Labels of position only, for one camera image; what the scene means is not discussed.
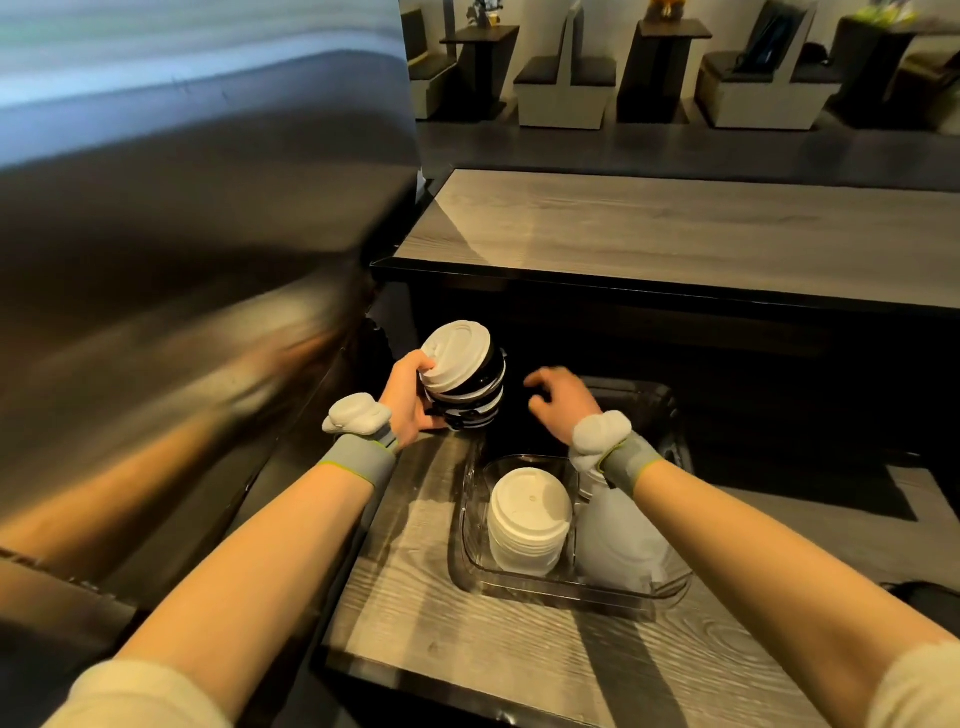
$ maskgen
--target wood grain surface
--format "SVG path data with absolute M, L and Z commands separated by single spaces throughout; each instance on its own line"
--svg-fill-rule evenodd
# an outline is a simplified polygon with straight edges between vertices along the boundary
M 958 231 L 947 192 L 459 169 L 396 256 L 960 308 Z
M 324 638 L 358 658 L 352 674 L 395 687 L 413 672 L 596 726 L 825 725 L 697 580 L 648 622 L 460 591 L 446 551 L 467 450 L 458 435 L 428 435 L 401 456 Z M 919 522 L 731 493 L 875 580 L 960 588 L 960 522 L 927 471 L 890 472 Z

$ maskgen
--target reflective metal surface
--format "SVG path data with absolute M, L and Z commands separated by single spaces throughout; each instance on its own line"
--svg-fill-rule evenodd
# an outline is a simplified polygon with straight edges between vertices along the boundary
M 0 36 L 0 560 L 151 607 L 413 204 L 397 4 L 13 0 Z M 0 622 L 42 611 L 8 572 Z

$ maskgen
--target dark wooden table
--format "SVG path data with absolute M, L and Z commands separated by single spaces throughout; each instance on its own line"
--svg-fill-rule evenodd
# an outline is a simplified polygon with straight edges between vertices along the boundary
M 914 38 L 936 36 L 960 36 L 960 23 L 921 17 L 882 28 L 841 18 L 830 55 L 844 83 L 830 110 L 857 129 L 898 128 L 904 109 L 890 108 L 887 89 Z
M 616 98 L 616 120 L 651 124 L 674 121 L 690 43 L 712 37 L 699 20 L 638 22 Z
M 457 31 L 440 42 L 462 45 L 457 65 L 464 88 L 450 94 L 441 109 L 442 120 L 485 121 L 496 118 L 503 109 L 500 93 L 514 55 L 518 25 L 497 25 L 492 28 L 469 27 Z

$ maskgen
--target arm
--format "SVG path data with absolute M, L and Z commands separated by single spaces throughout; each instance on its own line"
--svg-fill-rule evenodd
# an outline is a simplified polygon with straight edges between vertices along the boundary
M 531 411 L 568 445 L 600 408 L 566 369 L 527 377 L 551 403 Z M 614 480 L 624 473 L 611 473 Z M 663 460 L 627 480 L 636 505 L 710 590 L 764 646 L 834 726 L 866 720 L 876 688 L 905 653 L 955 642 L 914 611 L 807 539 Z
M 426 417 L 413 352 L 394 366 L 380 401 L 401 447 Z M 331 464 L 314 467 L 220 544 L 164 599 L 117 655 L 172 667 L 236 719 L 293 632 L 373 486 Z

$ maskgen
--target wrist strap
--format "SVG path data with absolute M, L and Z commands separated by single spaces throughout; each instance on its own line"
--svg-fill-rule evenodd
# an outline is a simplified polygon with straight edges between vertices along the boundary
M 650 443 L 631 432 L 597 465 L 597 469 L 610 483 L 634 497 L 636 479 L 640 473 L 651 463 L 662 459 Z
M 335 465 L 359 475 L 371 483 L 375 490 L 380 490 L 390 481 L 396 456 L 375 440 L 348 434 L 340 436 L 320 463 Z

